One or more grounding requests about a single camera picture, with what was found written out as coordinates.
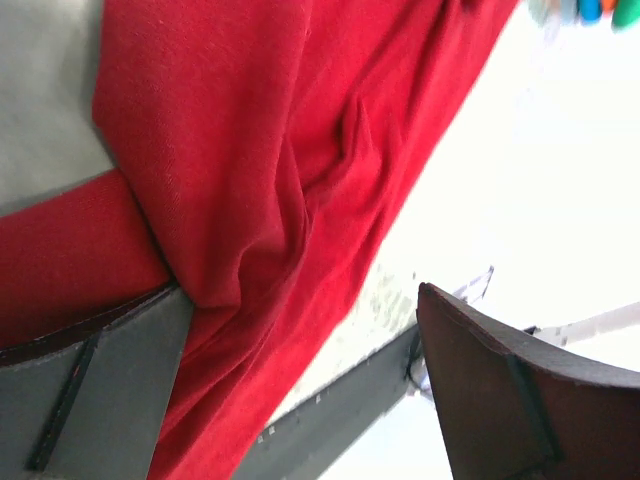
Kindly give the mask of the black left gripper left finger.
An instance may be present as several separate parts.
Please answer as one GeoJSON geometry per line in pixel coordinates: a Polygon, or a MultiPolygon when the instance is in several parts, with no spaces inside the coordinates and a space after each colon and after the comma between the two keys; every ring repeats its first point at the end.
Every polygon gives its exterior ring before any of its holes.
{"type": "Polygon", "coordinates": [[[170,284],[2,350],[2,478],[146,478],[192,312],[170,284]]]}

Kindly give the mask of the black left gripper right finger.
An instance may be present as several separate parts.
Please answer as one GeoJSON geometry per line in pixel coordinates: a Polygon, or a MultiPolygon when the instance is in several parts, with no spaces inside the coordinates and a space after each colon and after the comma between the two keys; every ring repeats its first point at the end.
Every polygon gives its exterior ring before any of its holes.
{"type": "Polygon", "coordinates": [[[636,479],[639,375],[567,352],[432,284],[417,320],[456,479],[636,479]]]}

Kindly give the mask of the bright red t shirt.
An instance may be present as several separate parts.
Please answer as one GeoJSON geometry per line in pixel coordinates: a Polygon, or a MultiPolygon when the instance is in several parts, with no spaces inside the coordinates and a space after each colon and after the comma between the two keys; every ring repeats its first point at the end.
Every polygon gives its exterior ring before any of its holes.
{"type": "Polygon", "coordinates": [[[148,479],[228,479],[357,299],[512,1],[5,1],[1,348],[187,323],[148,479]]]}

